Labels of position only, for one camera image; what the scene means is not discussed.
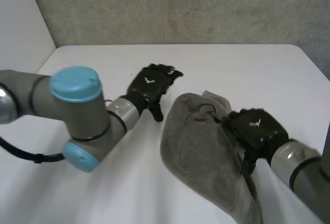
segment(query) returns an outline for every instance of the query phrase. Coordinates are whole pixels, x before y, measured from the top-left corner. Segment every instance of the blue joint cap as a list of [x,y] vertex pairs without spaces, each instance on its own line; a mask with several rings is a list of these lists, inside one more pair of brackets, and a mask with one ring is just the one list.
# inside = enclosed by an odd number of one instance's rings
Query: blue joint cap
[[65,144],[62,154],[70,164],[84,172],[91,172],[100,164],[93,155],[72,142]]
[[87,103],[102,92],[98,74],[85,67],[64,68],[51,78],[49,85],[56,98],[69,103]]

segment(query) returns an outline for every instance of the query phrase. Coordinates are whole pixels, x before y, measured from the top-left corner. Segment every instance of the black ring band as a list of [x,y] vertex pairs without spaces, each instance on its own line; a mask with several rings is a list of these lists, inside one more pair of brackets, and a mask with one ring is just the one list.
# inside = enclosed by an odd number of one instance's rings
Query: black ring band
[[105,128],[105,130],[104,130],[102,133],[100,133],[99,135],[96,135],[96,136],[94,136],[94,137],[87,138],[87,139],[76,138],[76,137],[73,137],[73,136],[71,136],[71,138],[72,138],[73,140],[80,141],[80,142],[86,142],[86,141],[96,140],[96,139],[99,139],[100,137],[104,136],[104,135],[108,132],[109,128],[110,128],[110,121],[108,122],[108,125],[107,125],[107,127]]
[[110,110],[108,110],[108,114],[115,117],[120,122],[120,124],[123,126],[125,133],[127,133],[127,126],[126,126],[125,122],[123,121],[123,119],[121,119],[120,116],[118,116],[116,113],[114,113]]
[[33,106],[32,95],[33,95],[33,92],[35,91],[35,87],[37,86],[37,84],[46,77],[49,77],[49,76],[41,75],[39,78],[37,78],[36,81],[32,85],[31,92],[29,93],[29,97],[28,97],[29,106],[30,106],[30,109],[32,110],[33,114],[35,114],[36,116],[39,116],[39,115],[36,113],[35,107]]
[[290,177],[290,181],[289,181],[289,185],[290,185],[290,189],[294,192],[293,190],[293,186],[294,186],[294,180],[295,178],[298,176],[298,173],[308,164],[313,163],[315,161],[319,161],[321,160],[321,157],[314,157],[314,158],[310,158],[304,162],[302,162],[301,164],[299,164],[292,172],[291,177]]

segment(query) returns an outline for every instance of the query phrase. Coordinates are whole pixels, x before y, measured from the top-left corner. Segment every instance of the gray towel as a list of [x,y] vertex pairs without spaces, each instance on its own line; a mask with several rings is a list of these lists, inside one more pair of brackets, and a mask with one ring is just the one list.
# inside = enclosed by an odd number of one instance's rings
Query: gray towel
[[239,173],[235,144],[217,123],[230,111],[228,100],[207,91],[179,96],[165,123],[160,155],[179,180],[238,224],[261,224],[252,178]]

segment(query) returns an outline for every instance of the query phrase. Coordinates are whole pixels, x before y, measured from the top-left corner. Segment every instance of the concrete wall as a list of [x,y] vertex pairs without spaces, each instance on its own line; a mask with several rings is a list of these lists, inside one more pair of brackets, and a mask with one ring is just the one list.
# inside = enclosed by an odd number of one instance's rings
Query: concrete wall
[[57,46],[290,43],[330,78],[330,0],[36,0]]

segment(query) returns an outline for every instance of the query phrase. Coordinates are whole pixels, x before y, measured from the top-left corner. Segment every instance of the white table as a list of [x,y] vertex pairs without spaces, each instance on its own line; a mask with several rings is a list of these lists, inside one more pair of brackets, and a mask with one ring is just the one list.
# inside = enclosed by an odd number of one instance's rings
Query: white table
[[[322,152],[330,120],[330,83],[293,45],[64,46],[39,73],[90,66],[105,97],[115,99],[149,63],[183,71],[162,98],[166,115],[182,93],[211,91],[232,108],[263,107],[294,137]],[[33,164],[0,151],[0,223],[235,223],[172,176],[159,155],[163,123],[145,111],[92,173],[62,161]],[[0,127],[9,142],[34,153],[57,153],[69,138],[59,121],[23,117]],[[259,161],[253,174],[265,223],[320,223]]]

